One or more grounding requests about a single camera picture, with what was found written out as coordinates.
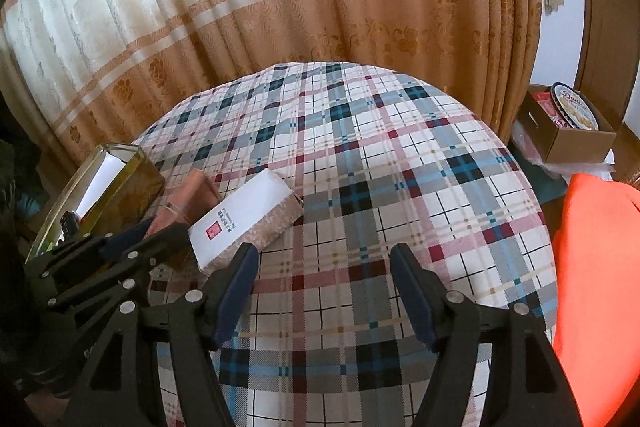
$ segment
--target blue gripper pad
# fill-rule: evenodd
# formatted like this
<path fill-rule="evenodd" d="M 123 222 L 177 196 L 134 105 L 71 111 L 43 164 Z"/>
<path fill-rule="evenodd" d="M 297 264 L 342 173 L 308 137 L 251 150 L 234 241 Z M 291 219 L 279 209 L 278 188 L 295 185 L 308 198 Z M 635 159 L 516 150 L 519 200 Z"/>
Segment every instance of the blue gripper pad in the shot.
<path fill-rule="evenodd" d="M 99 250 L 100 256 L 105 261 L 117 263 L 124 252 L 143 240 L 153 220 L 153 217 L 147 217 L 130 229 L 107 239 L 107 242 Z"/>
<path fill-rule="evenodd" d="M 415 261 L 417 267 L 414 266 L 414 271 L 416 269 L 422 270 L 407 245 L 395 245 L 391 249 L 391 255 L 389 256 L 391 277 L 396 288 L 398 288 L 402 304 L 404 304 L 404 309 L 409 316 L 409 322 L 414 328 L 415 338 L 433 351 L 437 340 L 436 332 L 433 328 L 433 313 L 431 312 L 429 301 L 422 291 L 414 271 L 412 271 L 412 267 L 410 267 L 407 258 L 402 254 L 404 248 L 408 250 L 411 259 Z"/>
<path fill-rule="evenodd" d="M 231 279 L 228 288 L 218 307 L 216 331 L 213 339 L 221 346 L 231 338 L 236 329 L 236 324 L 242 314 L 242 308 L 251 288 L 254 285 L 255 276 L 258 274 L 258 250 L 251 245 L 238 270 Z"/>

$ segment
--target floral curtain pattern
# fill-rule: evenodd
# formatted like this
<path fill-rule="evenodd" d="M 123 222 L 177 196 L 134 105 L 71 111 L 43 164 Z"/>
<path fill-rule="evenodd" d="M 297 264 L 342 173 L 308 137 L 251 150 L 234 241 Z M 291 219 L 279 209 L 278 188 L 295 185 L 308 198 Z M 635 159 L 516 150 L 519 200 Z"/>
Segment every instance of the floral curtain pattern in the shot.
<path fill-rule="evenodd" d="M 78 163 L 195 92 L 290 61 L 411 74 L 505 138 L 541 14 L 542 0 L 8 0 L 0 60 Z M 0 74 L 3 93 L 10 82 Z"/>

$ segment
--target table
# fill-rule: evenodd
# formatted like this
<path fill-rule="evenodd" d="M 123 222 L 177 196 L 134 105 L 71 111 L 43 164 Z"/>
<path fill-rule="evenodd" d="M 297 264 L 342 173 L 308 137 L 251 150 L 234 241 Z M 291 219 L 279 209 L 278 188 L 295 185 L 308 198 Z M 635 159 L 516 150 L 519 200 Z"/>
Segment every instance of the table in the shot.
<path fill-rule="evenodd" d="M 136 143 L 167 179 L 150 213 L 192 168 L 224 194 L 268 167 L 304 200 L 303 223 L 261 254 L 237 336 L 212 354 L 238 426 L 411 425 L 435 356 L 392 283 L 399 242 L 479 303 L 526 302 L 552 335 L 556 273 L 530 185 L 482 121 L 427 83 L 278 64 L 184 100 Z M 151 304 L 204 282 L 195 263 L 152 277 Z M 181 426 L 168 346 L 158 354 L 168 424 Z M 482 345 L 465 425 L 479 422 L 489 359 Z"/>

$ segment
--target orange garment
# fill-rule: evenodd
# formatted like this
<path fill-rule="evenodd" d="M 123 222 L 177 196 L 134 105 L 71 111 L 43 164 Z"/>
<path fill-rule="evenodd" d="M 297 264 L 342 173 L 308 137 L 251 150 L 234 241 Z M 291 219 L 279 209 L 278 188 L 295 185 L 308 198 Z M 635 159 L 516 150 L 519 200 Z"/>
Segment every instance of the orange garment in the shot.
<path fill-rule="evenodd" d="M 640 192 L 571 178 L 554 238 L 554 350 L 584 427 L 604 427 L 640 375 Z"/>

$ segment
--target brown pouch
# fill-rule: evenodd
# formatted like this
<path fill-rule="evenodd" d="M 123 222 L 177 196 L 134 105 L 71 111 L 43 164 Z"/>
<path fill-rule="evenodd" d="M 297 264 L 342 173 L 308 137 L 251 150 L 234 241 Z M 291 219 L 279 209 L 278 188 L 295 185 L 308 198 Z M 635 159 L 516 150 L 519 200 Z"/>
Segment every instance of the brown pouch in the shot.
<path fill-rule="evenodd" d="M 204 172 L 191 169 L 187 178 L 158 209 L 145 237 L 176 221 L 191 226 L 219 203 L 222 203 L 222 197 L 213 181 Z M 171 268 L 180 269 L 191 251 L 191 247 L 187 251 L 178 251 L 166 263 Z"/>

